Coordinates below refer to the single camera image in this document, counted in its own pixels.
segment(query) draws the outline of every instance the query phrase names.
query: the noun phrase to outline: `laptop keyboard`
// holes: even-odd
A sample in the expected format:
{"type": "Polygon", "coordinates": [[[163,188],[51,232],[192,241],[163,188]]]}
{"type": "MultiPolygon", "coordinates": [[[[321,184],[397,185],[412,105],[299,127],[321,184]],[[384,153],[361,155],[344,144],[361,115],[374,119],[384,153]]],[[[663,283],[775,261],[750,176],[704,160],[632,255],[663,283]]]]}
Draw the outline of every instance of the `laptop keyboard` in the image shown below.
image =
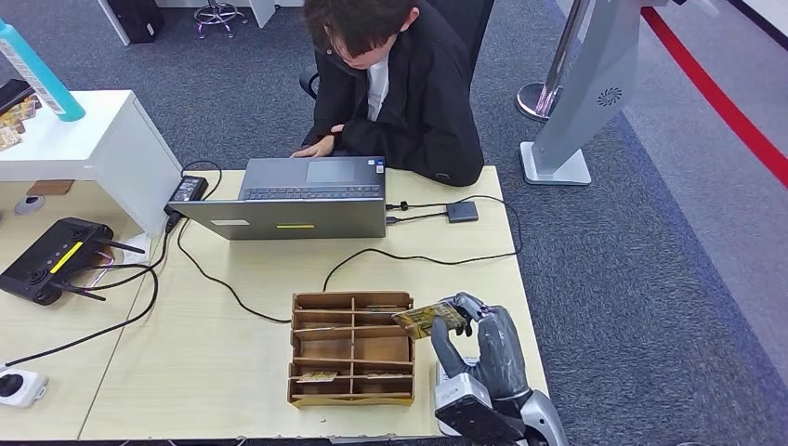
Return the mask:
{"type": "Polygon", "coordinates": [[[379,198],[380,186],[316,188],[248,188],[244,200],[315,200],[343,198],[379,198]]]}

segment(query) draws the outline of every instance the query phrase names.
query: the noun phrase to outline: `wooden organizer box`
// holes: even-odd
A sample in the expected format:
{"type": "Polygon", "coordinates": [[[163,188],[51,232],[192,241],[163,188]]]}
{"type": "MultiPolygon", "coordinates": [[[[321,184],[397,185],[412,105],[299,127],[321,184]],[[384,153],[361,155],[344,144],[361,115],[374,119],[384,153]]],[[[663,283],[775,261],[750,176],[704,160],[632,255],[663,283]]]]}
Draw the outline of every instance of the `wooden organizer box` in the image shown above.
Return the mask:
{"type": "Polygon", "coordinates": [[[287,400],[296,407],[411,404],[414,341],[391,315],[413,306],[402,292],[294,295],[287,400]],[[320,372],[336,377],[298,382],[320,372]]]}

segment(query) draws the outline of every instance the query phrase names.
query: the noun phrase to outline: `stand base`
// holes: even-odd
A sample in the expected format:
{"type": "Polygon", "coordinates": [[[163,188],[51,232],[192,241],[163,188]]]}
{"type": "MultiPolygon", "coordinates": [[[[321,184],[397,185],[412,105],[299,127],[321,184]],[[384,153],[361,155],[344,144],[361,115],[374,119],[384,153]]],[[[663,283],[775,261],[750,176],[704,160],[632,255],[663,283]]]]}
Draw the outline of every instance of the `stand base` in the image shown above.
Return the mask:
{"type": "Polygon", "coordinates": [[[544,115],[536,112],[536,104],[539,103],[544,87],[545,84],[528,84],[518,90],[515,96],[515,106],[517,106],[519,112],[540,123],[546,123],[550,119],[550,114],[556,108],[556,104],[561,98],[561,93],[564,91],[562,87],[558,88],[556,96],[553,98],[553,103],[550,105],[550,110],[547,112],[547,115],[544,115]]]}
{"type": "Polygon", "coordinates": [[[529,184],[557,184],[564,186],[587,186],[591,184],[591,175],[585,165],[583,151],[578,149],[557,171],[552,174],[540,174],[536,171],[533,160],[533,143],[519,144],[519,158],[525,173],[525,182],[529,184]]]}

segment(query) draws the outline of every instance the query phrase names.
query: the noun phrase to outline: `desk surface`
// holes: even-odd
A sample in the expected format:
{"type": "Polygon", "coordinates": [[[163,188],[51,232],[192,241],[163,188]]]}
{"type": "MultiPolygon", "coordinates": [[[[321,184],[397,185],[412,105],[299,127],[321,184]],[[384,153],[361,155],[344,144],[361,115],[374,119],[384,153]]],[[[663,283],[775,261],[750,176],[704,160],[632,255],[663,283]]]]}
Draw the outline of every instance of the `desk surface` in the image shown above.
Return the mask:
{"type": "MultiPolygon", "coordinates": [[[[140,233],[138,226],[96,183],[77,182],[72,190],[46,197],[44,207],[31,216],[14,216],[16,202],[32,183],[0,182],[0,269],[10,265],[54,222],[66,216],[109,225],[116,239],[140,233]]],[[[115,271],[107,280],[122,279],[115,271]]],[[[124,321],[139,282],[103,291],[106,302],[64,294],[55,304],[41,307],[0,291],[0,360],[39,353],[124,321]]],[[[77,439],[120,331],[81,346],[20,364],[23,370],[49,378],[46,395],[33,407],[0,406],[0,439],[77,439]]]]}
{"type": "MultiPolygon", "coordinates": [[[[212,173],[206,173],[214,180],[212,173]]],[[[216,198],[234,198],[243,172],[226,172],[216,198]]],[[[452,189],[414,174],[387,171],[390,203],[434,203],[474,193],[500,197],[494,167],[470,188],[452,189]]],[[[228,242],[199,224],[184,245],[214,276],[231,283],[246,305],[289,318],[292,294],[320,290],[328,271],[364,247],[400,255],[462,259],[511,251],[504,207],[478,200],[480,220],[448,226],[443,218],[400,223],[381,240],[228,242]]],[[[414,216],[419,210],[409,211],[414,216]]],[[[238,307],[230,293],[203,279],[176,248],[160,274],[155,311],[126,327],[115,350],[81,439],[218,439],[246,436],[360,437],[439,435],[433,416],[436,358],[428,341],[416,343],[415,401],[410,407],[308,407],[286,400],[290,326],[263,321],[238,307]]],[[[374,254],[339,270],[329,290],[404,290],[417,306],[458,291],[509,309],[533,387],[547,391],[545,375],[513,256],[444,267],[395,261],[374,254]]],[[[135,312],[149,302],[142,285],[135,312]]],[[[455,338],[463,354],[476,355],[476,340],[455,338]]]]}

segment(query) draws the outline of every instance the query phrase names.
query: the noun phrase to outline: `laptop touchpad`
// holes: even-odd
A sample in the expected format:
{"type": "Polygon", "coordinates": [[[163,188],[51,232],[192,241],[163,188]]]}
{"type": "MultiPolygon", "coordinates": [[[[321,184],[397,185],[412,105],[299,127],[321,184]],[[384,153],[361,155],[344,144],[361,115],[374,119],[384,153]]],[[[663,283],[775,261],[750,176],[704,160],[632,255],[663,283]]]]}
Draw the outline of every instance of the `laptop touchpad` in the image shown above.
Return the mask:
{"type": "Polygon", "coordinates": [[[355,177],[355,160],[312,161],[307,168],[308,183],[339,183],[355,177]]]}

